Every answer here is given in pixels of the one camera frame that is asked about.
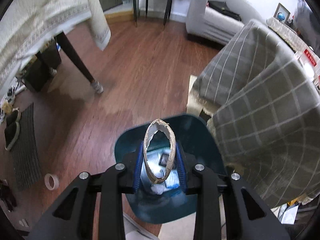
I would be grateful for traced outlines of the red SanDisk card package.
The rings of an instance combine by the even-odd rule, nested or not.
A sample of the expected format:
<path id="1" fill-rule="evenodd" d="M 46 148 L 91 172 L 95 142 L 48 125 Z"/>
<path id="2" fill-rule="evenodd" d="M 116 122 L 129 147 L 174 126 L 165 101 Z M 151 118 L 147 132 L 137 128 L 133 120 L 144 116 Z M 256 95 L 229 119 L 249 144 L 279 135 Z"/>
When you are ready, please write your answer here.
<path id="1" fill-rule="evenodd" d="M 310 81 L 316 82 L 319 80 L 319 67 L 317 66 L 317 61 L 308 49 L 305 49 L 302 52 L 298 61 L 302 65 L 304 73 Z"/>

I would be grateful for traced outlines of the large white paper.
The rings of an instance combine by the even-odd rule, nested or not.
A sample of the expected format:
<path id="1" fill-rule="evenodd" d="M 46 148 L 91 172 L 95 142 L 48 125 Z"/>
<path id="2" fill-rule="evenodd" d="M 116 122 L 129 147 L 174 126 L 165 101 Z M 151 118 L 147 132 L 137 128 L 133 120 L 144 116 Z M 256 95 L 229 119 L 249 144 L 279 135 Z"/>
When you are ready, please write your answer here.
<path id="1" fill-rule="evenodd" d="M 155 171 L 153 171 L 153 174 L 157 178 L 162 178 L 165 175 L 165 169 L 163 168 L 156 169 Z M 156 195 L 161 195 L 167 191 L 165 182 L 162 182 L 161 184 L 152 184 L 150 189 L 151 189 L 151 192 Z"/>

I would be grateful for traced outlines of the grey floor mat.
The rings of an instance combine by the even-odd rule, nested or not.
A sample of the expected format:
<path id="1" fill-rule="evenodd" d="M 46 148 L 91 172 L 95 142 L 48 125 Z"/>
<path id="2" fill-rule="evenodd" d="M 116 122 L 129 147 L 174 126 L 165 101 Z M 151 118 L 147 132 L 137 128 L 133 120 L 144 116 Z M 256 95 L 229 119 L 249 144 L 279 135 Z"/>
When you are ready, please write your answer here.
<path id="1" fill-rule="evenodd" d="M 24 191 L 42 177 L 35 140 L 33 103 L 21 113 L 19 124 L 20 133 L 11 153 L 17 188 Z"/>

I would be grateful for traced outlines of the dark wooden table leg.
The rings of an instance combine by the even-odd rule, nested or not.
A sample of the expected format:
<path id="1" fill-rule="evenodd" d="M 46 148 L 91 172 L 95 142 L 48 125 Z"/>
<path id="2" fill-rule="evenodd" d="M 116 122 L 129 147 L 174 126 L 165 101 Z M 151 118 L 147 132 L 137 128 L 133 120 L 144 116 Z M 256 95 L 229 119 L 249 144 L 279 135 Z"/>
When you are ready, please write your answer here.
<path id="1" fill-rule="evenodd" d="M 85 64 L 83 63 L 80 56 L 77 54 L 76 50 L 72 46 L 71 42 L 67 38 L 64 32 L 56 35 L 56 41 L 67 55 L 67 57 L 72 61 L 76 68 L 81 72 L 81 74 L 89 81 L 91 87 L 95 90 L 97 94 L 101 94 L 104 89 L 103 86 L 92 76 Z"/>

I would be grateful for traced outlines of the black glossy package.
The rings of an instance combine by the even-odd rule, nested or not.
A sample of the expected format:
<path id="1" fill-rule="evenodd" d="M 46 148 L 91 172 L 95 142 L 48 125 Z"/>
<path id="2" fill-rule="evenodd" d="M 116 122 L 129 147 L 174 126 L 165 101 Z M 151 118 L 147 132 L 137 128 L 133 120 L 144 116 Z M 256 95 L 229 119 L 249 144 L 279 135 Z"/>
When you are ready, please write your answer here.
<path id="1" fill-rule="evenodd" d="M 160 160 L 159 160 L 159 163 L 158 163 L 159 166 L 166 167 L 166 165 L 168 163 L 168 160 L 169 160 L 169 154 L 162 153 L 161 157 L 160 157 Z"/>

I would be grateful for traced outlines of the small blue globe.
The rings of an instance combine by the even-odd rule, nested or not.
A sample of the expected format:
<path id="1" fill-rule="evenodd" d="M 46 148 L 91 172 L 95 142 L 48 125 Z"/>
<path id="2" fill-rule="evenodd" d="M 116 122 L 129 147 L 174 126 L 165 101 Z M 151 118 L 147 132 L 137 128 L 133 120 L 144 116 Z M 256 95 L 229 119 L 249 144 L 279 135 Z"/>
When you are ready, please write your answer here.
<path id="1" fill-rule="evenodd" d="M 280 22 L 283 22 L 283 21 L 286 19 L 286 17 L 285 17 L 285 15 L 284 15 L 282 12 L 279 12 L 279 13 L 277 14 L 277 19 L 278 19 Z"/>

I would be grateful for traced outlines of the beige tablecloth left table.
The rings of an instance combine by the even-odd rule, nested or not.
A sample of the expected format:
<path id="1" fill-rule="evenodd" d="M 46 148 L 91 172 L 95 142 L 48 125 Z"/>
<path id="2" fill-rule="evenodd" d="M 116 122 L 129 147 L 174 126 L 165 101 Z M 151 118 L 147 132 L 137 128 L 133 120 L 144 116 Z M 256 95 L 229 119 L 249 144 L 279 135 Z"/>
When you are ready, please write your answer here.
<path id="1" fill-rule="evenodd" d="M 84 21 L 104 50 L 111 31 L 99 0 L 10 0 L 1 12 L 1 94 L 46 42 Z"/>

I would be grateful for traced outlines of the dark slippers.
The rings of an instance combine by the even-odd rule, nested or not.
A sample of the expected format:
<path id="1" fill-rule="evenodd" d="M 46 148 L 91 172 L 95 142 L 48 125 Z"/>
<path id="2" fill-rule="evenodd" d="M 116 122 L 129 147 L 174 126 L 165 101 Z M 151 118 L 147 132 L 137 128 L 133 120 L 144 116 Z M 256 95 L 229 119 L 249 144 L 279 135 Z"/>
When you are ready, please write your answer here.
<path id="1" fill-rule="evenodd" d="M 6 118 L 6 128 L 4 130 L 5 149 L 10 151 L 14 146 L 20 134 L 21 112 L 18 108 L 14 108 L 12 113 Z"/>

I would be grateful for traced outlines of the masking tape roll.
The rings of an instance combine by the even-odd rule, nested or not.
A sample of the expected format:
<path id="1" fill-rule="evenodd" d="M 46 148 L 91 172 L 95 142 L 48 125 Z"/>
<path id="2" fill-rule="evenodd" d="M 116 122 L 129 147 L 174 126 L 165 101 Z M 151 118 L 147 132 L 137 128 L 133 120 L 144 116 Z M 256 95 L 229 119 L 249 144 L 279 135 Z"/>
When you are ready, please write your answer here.
<path id="1" fill-rule="evenodd" d="M 55 174 L 46 174 L 44 176 L 44 184 L 50 191 L 56 190 L 59 187 L 59 179 Z"/>

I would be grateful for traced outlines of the blue cartoon tissue pack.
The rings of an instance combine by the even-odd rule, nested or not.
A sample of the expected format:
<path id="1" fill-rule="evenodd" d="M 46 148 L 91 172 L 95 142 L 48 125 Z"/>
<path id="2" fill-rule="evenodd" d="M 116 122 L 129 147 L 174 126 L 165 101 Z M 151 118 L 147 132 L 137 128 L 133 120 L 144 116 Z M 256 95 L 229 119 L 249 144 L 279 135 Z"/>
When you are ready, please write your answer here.
<path id="1" fill-rule="evenodd" d="M 167 189 L 176 189 L 180 185 L 177 171 L 171 171 L 167 179 L 164 181 Z"/>

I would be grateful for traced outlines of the black handbag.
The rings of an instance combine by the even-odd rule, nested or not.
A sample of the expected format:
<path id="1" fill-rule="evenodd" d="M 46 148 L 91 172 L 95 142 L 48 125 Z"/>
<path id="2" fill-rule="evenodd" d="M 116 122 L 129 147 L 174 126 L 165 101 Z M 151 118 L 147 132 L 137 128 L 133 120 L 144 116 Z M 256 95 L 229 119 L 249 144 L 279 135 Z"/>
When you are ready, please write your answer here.
<path id="1" fill-rule="evenodd" d="M 226 2 L 220 2 L 220 1 L 208 1 L 207 2 L 207 5 L 208 7 L 216 10 L 217 12 L 225 15 L 225 16 L 228 16 L 228 17 L 231 17 L 237 21 L 242 21 L 241 17 L 239 14 L 231 11 L 229 9 L 229 7 L 227 6 L 227 3 Z"/>

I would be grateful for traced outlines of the grey checked tablecloth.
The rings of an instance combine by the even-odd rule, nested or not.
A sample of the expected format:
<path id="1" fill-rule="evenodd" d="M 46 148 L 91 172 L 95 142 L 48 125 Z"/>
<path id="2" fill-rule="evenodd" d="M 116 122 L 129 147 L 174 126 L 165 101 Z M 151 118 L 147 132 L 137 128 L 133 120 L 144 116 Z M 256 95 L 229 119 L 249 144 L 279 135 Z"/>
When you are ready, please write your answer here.
<path id="1" fill-rule="evenodd" d="M 276 33 L 249 21 L 192 91 L 218 105 L 208 128 L 224 163 L 270 207 L 319 195 L 319 93 Z"/>

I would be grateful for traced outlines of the framed picture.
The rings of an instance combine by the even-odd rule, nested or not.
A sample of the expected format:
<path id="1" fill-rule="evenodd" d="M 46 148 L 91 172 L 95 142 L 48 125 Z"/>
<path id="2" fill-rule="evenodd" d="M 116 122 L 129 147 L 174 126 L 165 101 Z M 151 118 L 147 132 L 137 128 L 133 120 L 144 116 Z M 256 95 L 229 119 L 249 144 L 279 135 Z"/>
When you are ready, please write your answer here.
<path id="1" fill-rule="evenodd" d="M 273 17 L 279 22 L 285 24 L 289 20 L 290 12 L 281 3 L 278 3 Z"/>

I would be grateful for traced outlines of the beige fringed sideboard cloth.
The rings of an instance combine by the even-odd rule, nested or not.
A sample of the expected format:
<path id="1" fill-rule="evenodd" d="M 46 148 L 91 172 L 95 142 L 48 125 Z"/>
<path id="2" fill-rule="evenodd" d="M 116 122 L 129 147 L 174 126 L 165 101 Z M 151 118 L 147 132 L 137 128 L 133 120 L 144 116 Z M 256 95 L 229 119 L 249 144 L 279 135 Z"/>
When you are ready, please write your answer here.
<path id="1" fill-rule="evenodd" d="M 304 52 L 307 49 L 313 53 L 311 48 L 287 25 L 274 17 L 267 19 L 266 23 L 294 52 Z"/>

